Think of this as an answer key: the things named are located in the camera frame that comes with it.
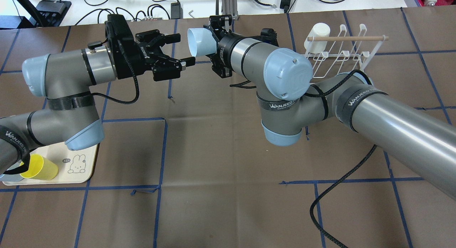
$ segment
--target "gray cylinder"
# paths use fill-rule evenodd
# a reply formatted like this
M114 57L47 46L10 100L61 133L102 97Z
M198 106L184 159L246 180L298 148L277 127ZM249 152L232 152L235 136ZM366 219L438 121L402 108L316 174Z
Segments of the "gray cylinder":
M355 109L356 131L456 200L456 128L374 94Z

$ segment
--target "metal pole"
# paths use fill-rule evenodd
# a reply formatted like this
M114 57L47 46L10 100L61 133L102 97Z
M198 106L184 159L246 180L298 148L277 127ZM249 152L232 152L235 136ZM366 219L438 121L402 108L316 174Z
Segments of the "metal pole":
M234 20L239 18L238 16L238 0L222 0L222 14L232 15Z

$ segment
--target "white wire rack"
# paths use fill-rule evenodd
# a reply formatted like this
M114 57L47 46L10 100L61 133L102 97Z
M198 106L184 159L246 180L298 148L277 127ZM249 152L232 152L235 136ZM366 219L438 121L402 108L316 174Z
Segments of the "white wire rack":
M359 25L359 33L358 36L347 36L347 27L344 24L340 25L339 34L337 37L308 37L309 41L327 41L326 48L332 41L332 45L330 46L329 50L324 50L321 53L314 54L306 51L303 56L308 58L313 66L314 75L313 78L325 78L328 73L334 68L335 66L339 67L337 70L337 74L340 73L342 67L347 65L349 60L354 62L352 70L358 68L361 71L364 71L364 68L369 64L372 58L375 56L375 53L381 47L385 40L388 40L388 37L385 35L381 37L366 37L367 28L366 25L360 24ZM366 40L374 40L377 41L377 44L372 49L372 51L362 51L361 44L363 41ZM351 50L342 50L344 42L351 42ZM316 76L318 70L321 68L322 63L325 61L329 61L332 64L326 71L326 73L322 76Z

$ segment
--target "black connector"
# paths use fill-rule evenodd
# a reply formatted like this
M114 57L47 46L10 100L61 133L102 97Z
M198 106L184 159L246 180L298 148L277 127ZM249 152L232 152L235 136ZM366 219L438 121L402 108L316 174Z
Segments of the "black connector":
M291 0L281 0L280 9L283 9L284 13L288 13L288 11L290 10L290 3L291 3Z
M171 3L171 19L182 19L184 12L180 2Z

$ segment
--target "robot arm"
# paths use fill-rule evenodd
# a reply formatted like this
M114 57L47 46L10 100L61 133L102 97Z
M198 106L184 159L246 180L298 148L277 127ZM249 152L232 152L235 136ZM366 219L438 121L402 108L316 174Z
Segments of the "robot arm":
M456 200L455 127L390 98L360 71L311 85L305 57L235 34L230 21L212 16L203 29L189 29L190 52L210 57L220 77L235 71L256 84L261 124L272 144L294 144L301 128L336 116Z
M116 78L135 79L145 71L152 71L155 81L176 79L187 66L195 64L194 57L177 60L161 51L165 44L180 42L179 34L152 30L136 34L135 41L123 16L109 15L105 24L107 46L93 42L84 50L30 58L23 63L30 91L46 97L49 108L0 119L0 172L26 159L37 147L64 141L68 149L80 150L100 143L103 126L90 86Z

